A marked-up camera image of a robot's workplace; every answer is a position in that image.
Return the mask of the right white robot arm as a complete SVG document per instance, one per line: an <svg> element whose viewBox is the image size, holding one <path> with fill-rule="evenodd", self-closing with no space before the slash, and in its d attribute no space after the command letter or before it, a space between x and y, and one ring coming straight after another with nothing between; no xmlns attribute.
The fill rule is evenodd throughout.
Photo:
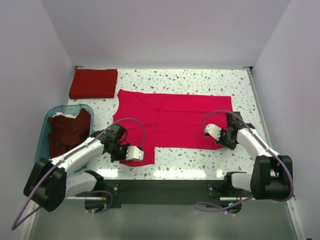
<svg viewBox="0 0 320 240"><path fill-rule="evenodd" d="M216 143L230 150L241 145L254 160L252 173L226 174L222 189L227 196L233 197L244 190L256 200L285 202L293 197L292 159L270 148L255 127L243 121L239 112L226 112L226 127L219 131Z"/></svg>

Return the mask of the bright pink-red t-shirt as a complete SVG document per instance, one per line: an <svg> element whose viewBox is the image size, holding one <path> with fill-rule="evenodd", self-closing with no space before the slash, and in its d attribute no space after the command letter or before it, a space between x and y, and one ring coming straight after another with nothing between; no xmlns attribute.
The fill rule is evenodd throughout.
<svg viewBox="0 0 320 240"><path fill-rule="evenodd" d="M201 124L227 126L226 113L232 111L230 96L168 93L142 93L119 90L118 109L113 120L122 120L127 129L126 141L139 146L141 162L128 161L126 166L140 167L155 163L155 148L216 150L221 148L204 136Z"/></svg>

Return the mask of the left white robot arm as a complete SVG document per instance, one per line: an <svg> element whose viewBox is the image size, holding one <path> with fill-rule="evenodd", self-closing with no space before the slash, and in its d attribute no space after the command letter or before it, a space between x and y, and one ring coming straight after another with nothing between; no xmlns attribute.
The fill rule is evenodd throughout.
<svg viewBox="0 0 320 240"><path fill-rule="evenodd" d="M101 176L92 171L74 177L72 174L104 153L125 160L129 144L122 145L121 139L127 136L128 131L114 123L58 157L40 158L33 166L23 194L48 212L57 209L65 198L82 192L99 196L104 190Z"/></svg>

